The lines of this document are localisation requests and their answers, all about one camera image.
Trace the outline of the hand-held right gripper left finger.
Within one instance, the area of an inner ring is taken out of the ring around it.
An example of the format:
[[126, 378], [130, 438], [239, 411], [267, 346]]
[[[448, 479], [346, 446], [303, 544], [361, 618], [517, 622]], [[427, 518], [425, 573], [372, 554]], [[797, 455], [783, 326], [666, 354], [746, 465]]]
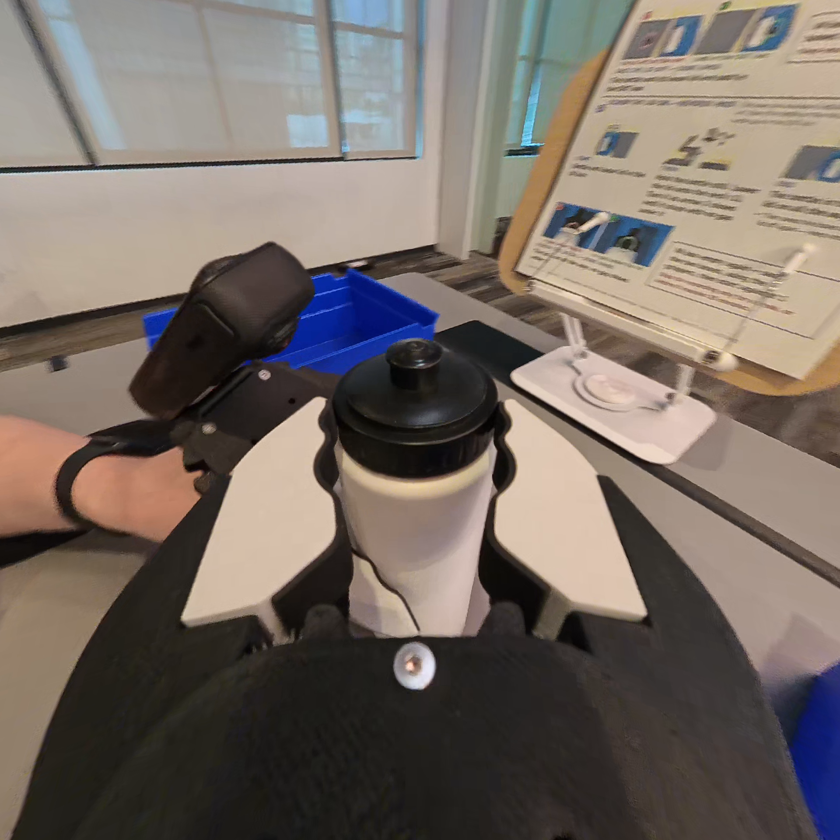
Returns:
[[315, 397], [233, 469], [182, 612], [186, 627], [254, 617], [270, 640], [314, 606], [347, 615], [351, 546], [336, 488], [333, 412]]

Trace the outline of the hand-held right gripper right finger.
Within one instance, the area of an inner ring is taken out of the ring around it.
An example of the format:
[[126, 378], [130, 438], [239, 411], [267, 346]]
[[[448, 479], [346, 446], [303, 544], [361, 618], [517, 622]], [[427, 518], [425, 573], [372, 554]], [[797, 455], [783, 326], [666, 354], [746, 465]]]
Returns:
[[517, 400], [498, 408], [479, 582], [509, 602], [526, 633], [555, 640], [572, 614], [641, 624], [648, 609], [599, 475], [556, 429]]

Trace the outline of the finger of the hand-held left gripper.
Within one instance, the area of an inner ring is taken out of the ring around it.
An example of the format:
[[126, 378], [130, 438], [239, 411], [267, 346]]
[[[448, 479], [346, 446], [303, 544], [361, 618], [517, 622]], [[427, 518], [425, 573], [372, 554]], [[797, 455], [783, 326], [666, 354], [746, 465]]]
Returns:
[[362, 635], [375, 637], [414, 637], [420, 626], [406, 598], [388, 584], [362, 550], [354, 533], [350, 514], [343, 499], [340, 482], [333, 486], [342, 506], [342, 513], [350, 536], [353, 575], [349, 588], [350, 620]]

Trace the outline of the white bottle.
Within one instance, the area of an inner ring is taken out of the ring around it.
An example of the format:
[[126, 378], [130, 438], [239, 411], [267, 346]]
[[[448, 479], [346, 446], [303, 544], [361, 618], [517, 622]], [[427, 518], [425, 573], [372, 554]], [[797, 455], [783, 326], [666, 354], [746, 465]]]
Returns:
[[419, 636], [457, 637], [474, 622], [478, 560], [496, 450], [432, 479], [396, 479], [356, 464], [338, 445], [353, 531], [382, 578], [406, 598]]

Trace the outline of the blue plastic object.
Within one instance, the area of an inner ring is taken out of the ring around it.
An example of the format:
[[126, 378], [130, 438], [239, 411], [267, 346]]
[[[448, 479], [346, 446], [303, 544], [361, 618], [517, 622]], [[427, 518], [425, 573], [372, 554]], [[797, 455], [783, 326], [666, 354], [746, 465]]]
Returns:
[[215, 385], [236, 367], [252, 368], [266, 382], [280, 370], [342, 375], [362, 361], [381, 355], [400, 340], [430, 340], [438, 315], [414, 300], [357, 271], [342, 277], [312, 279], [314, 295], [303, 310], [290, 345], [268, 350], [252, 361], [239, 358], [232, 328], [207, 306], [205, 286], [216, 285], [235, 259], [216, 259], [196, 275], [178, 309], [143, 317], [148, 354], [133, 382], [163, 382], [194, 365], [209, 363], [205, 384]]

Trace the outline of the black bottle lid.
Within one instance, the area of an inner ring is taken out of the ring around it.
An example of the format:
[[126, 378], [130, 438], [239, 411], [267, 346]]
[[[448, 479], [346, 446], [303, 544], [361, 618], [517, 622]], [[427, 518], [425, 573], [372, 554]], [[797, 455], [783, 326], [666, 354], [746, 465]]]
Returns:
[[465, 356], [430, 339], [404, 339], [340, 378], [331, 399], [343, 451], [376, 474], [448, 476], [490, 445], [498, 391]]

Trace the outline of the blue plastic bin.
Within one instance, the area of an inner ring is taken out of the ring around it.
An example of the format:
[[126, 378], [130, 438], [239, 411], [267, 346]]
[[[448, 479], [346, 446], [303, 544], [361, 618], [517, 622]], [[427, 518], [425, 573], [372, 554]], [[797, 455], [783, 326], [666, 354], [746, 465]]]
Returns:
[[839, 663], [814, 678], [798, 718], [791, 757], [822, 839], [839, 838]]

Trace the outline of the person's left hand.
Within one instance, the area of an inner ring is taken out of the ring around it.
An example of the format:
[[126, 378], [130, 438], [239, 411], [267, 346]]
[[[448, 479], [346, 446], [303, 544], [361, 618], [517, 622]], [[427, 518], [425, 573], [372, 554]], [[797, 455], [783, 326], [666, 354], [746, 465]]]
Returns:
[[84, 519], [162, 543], [200, 499], [178, 448], [142, 458], [108, 455], [84, 466], [70, 498]]

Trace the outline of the black wristband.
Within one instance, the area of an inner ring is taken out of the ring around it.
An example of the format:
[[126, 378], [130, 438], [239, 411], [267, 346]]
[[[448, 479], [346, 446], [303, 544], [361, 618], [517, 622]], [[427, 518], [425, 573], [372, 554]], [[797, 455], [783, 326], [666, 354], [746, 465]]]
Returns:
[[123, 535], [82, 515], [77, 508], [74, 490], [85, 468], [98, 459], [122, 458], [147, 460], [173, 449], [173, 421], [137, 419], [105, 427], [87, 437], [87, 442], [60, 465], [54, 482], [54, 499], [62, 517], [80, 530], [98, 529]]

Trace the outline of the white framed window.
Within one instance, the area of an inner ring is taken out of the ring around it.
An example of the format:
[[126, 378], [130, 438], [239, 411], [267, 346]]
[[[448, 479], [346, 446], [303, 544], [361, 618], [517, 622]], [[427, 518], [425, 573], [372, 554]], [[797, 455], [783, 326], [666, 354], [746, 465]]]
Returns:
[[2, 2], [2, 169], [410, 159], [420, 2]]

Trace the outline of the instruction sheet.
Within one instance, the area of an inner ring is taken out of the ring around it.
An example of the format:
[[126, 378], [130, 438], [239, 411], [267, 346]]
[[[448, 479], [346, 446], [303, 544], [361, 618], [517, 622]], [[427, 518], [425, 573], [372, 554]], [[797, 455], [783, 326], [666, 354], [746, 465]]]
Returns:
[[838, 344], [838, 2], [636, 2], [518, 272], [797, 381]]

